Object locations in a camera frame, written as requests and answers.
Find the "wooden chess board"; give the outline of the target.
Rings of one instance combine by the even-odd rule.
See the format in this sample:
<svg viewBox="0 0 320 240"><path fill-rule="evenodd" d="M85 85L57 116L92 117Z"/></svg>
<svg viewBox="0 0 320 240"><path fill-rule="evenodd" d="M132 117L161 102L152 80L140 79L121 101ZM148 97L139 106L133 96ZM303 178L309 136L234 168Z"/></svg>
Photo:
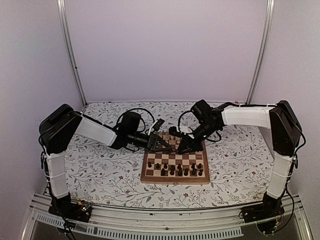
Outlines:
<svg viewBox="0 0 320 240"><path fill-rule="evenodd" d="M210 173L206 146L202 143L203 150L198 152L191 152L187 154L177 154L171 152L169 154L160 153L144 153L142 170L140 174L140 181L143 184L161 184L161 185L207 185L210 183ZM156 169L156 164L160 164L160 169ZM165 169L165 176L161 176L161 170L164 169L164 164L167 164ZM202 164L203 174L199 175L198 165ZM182 176L178 176L178 164L182 167ZM192 164L195 164L197 175L193 176ZM175 174L170 175L171 166L175 166ZM185 176L185 169L188 169L188 175Z"/></svg>

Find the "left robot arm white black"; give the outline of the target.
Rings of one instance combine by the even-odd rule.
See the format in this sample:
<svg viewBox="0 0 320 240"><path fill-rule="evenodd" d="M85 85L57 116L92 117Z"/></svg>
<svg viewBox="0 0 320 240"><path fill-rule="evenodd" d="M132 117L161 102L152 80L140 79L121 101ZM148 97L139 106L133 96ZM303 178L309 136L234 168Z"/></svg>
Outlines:
<svg viewBox="0 0 320 240"><path fill-rule="evenodd" d="M114 127L108 126L64 103L46 117L39 126L38 142L42 147L42 162L49 192L55 209L63 216L74 213L74 205L68 201L65 155L75 136L93 140L103 146L119 150L129 145L151 153L171 152L173 148L156 131L163 119L153 120L150 128L139 130L142 116L136 108L120 115Z"/></svg>

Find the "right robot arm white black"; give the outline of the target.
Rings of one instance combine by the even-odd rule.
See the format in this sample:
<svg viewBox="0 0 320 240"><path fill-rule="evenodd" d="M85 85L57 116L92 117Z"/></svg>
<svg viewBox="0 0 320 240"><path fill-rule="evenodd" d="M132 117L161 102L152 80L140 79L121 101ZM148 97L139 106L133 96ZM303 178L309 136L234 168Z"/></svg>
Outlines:
<svg viewBox="0 0 320 240"><path fill-rule="evenodd" d="M203 141L225 126L254 126L270 131L270 149L273 150L274 165L265 197L259 206L262 218L269 218L278 210L279 200L285 192L297 166L297 152L306 144L302 127L290 103L281 100L275 104L223 103L210 106L205 100L196 102L190 112L198 120L198 127L182 134L177 152L180 155L203 150Z"/></svg>

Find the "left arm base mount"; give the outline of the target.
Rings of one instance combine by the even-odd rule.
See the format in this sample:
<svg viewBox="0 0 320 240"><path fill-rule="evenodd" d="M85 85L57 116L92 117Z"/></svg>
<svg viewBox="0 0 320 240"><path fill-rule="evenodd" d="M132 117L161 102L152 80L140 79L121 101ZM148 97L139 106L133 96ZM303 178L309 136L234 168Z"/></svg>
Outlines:
<svg viewBox="0 0 320 240"><path fill-rule="evenodd" d="M92 214L92 204L84 200L72 202L68 196L59 199L54 198L48 212L68 220L88 223Z"/></svg>

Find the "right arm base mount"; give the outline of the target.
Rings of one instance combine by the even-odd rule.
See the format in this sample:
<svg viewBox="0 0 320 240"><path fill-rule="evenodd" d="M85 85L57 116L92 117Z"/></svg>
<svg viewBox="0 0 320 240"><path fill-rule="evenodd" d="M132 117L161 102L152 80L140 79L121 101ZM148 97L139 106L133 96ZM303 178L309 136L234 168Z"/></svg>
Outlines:
<svg viewBox="0 0 320 240"><path fill-rule="evenodd" d="M238 216L240 219L243 219L245 223L272 218L269 221L257 224L257 228L262 234L269 235L275 233L282 221L284 213L282 196L273 198L265 193L262 203L243 207Z"/></svg>

